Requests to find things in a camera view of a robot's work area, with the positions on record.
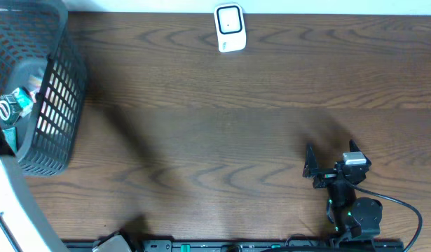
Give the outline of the yellow snack bag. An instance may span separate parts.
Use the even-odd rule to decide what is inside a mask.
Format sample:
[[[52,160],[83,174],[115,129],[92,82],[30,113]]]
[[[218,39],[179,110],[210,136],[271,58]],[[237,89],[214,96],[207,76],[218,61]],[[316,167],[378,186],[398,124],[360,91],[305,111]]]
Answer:
[[[28,77],[28,91],[32,101],[36,103],[36,95],[39,93],[44,77],[44,70],[38,68],[34,73],[31,73]]]

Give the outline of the teal wet wipes pack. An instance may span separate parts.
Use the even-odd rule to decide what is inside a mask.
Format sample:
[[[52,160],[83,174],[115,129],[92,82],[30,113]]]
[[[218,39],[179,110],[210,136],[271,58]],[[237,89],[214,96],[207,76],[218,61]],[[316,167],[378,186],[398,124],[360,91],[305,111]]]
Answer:
[[[11,127],[8,129],[3,129],[2,132],[4,133],[5,139],[8,143],[8,145],[11,147],[12,151],[14,153],[17,153],[18,144],[17,144],[17,130],[16,130],[16,128]]]

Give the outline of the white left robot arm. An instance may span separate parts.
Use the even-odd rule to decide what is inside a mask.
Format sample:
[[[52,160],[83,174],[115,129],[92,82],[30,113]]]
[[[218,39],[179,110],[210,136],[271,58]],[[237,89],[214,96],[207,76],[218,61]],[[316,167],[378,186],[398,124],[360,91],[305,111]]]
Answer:
[[[0,251],[67,251],[29,191],[0,128]]]

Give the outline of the dark green snack pack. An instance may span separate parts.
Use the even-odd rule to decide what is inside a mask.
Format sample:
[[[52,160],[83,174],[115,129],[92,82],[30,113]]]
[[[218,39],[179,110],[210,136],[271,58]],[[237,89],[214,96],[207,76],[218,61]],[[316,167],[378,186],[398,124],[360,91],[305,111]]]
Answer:
[[[15,124],[21,113],[22,107],[13,94],[3,94],[0,96],[0,119],[6,125]]]

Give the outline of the green Kleenex tissue pack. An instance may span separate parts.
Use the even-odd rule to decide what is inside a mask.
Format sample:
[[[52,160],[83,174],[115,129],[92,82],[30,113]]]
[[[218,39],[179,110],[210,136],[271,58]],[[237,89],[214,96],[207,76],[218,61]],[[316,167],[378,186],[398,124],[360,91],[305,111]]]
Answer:
[[[25,117],[32,112],[34,102],[30,93],[26,91],[24,88],[16,88],[12,92],[12,95],[15,97],[17,103],[21,107],[22,111],[20,112],[21,117]]]

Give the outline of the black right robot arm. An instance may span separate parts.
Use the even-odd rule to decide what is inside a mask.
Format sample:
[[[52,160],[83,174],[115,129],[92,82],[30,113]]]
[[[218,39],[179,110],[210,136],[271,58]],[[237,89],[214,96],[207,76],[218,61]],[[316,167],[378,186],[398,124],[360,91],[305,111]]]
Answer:
[[[371,161],[349,141],[349,151],[342,160],[330,169],[322,169],[315,157],[313,147],[306,147],[306,161],[303,177],[313,179],[315,189],[325,188],[328,192],[327,216],[335,225],[338,237],[331,240],[335,247],[342,242],[369,241],[380,234],[382,204],[369,197],[356,196],[355,186],[366,179]]]

